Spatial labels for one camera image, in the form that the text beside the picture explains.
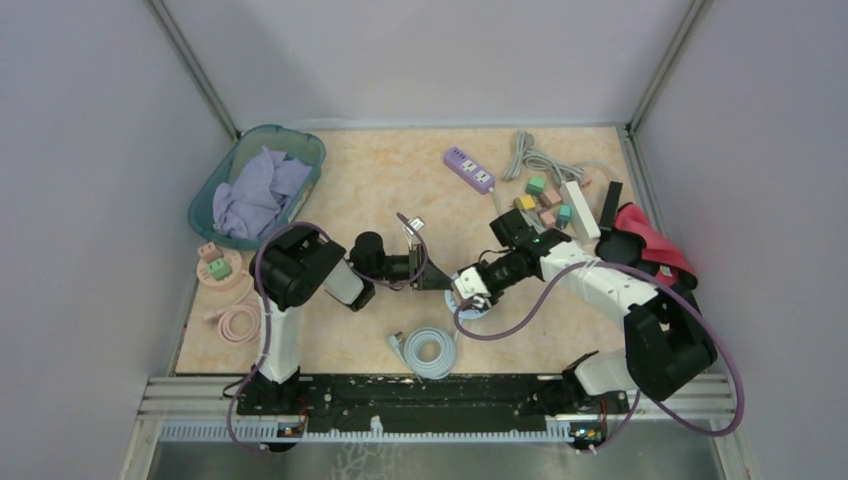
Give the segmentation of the blue round socket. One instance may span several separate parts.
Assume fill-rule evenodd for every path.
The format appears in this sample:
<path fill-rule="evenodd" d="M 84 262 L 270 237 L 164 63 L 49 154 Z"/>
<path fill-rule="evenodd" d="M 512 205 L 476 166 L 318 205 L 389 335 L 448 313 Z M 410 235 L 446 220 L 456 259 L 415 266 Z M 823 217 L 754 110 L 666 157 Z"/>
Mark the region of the blue round socket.
<path fill-rule="evenodd" d="M 459 302 L 454 298 L 453 292 L 451 290 L 444 291 L 444 300 L 448 310 L 451 313 L 455 313 L 458 309 Z M 473 307 L 468 307 L 460 312 L 459 318 L 463 322 L 473 321 L 483 318 L 488 313 L 488 310 L 479 310 Z"/>

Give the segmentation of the purple power strip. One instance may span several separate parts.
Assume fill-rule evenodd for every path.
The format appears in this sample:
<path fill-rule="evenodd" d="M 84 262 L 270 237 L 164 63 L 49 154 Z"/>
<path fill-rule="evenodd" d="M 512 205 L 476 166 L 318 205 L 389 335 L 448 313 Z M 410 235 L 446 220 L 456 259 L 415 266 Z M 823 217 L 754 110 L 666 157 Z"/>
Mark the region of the purple power strip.
<path fill-rule="evenodd" d="M 492 173 L 460 148 L 445 151 L 443 163 L 477 193 L 486 195 L 494 191 L 496 180 Z"/>

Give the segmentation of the black power strip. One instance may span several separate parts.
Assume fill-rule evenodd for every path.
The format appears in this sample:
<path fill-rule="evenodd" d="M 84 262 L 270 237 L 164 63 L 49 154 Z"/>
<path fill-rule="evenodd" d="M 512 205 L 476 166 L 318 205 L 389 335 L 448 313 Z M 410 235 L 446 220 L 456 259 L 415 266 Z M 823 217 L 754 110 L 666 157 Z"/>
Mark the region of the black power strip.
<path fill-rule="evenodd" d="M 597 225 L 602 236 L 611 233 L 614 228 L 622 190 L 622 182 L 609 182 L 607 193 L 604 198 L 604 203 L 602 205 L 602 209 L 597 220 Z"/>

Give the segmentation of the yellow plug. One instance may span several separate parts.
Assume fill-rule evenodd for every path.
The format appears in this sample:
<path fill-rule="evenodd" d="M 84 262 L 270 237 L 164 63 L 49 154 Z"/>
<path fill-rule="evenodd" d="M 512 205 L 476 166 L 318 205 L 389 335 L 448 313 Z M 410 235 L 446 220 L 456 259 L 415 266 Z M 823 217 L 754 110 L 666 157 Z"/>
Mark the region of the yellow plug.
<path fill-rule="evenodd" d="M 537 209 L 538 203 L 533 195 L 525 194 L 515 198 L 514 206 L 519 211 L 531 212 Z"/>

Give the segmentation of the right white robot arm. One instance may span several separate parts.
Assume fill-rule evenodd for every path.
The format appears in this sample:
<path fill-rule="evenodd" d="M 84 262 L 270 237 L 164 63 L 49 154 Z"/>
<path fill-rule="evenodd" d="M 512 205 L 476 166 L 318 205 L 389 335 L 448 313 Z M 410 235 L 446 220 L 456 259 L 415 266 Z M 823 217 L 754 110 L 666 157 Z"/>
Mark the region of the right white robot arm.
<path fill-rule="evenodd" d="M 545 295 L 561 286 L 623 332 L 623 348 L 587 353 L 565 368 L 563 398 L 572 410 L 588 412 L 613 391 L 638 390 L 664 401 L 716 362 L 715 343 L 684 285 L 668 286 L 634 267 L 606 262 L 559 230 L 537 231 L 517 210 L 490 228 L 505 252 L 457 273 L 453 293 L 460 310 L 489 310 L 508 288 L 535 277 L 545 283 Z"/>

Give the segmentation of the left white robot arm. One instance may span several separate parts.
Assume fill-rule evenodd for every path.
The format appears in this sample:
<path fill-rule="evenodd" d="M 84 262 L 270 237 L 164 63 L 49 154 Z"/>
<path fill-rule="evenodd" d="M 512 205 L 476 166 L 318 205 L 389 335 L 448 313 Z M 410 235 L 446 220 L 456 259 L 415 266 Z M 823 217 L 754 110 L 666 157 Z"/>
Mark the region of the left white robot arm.
<path fill-rule="evenodd" d="M 308 222 L 292 222 L 271 233 L 250 263 L 263 315 L 260 352 L 247 385 L 260 391 L 277 414 L 292 411 L 300 399 L 299 334 L 303 307 L 319 289 L 353 312 L 363 309 L 377 285 L 446 291 L 450 277 L 429 258 L 416 229 L 407 225 L 408 252 L 389 255 L 381 235 L 357 236 L 351 252 Z"/>

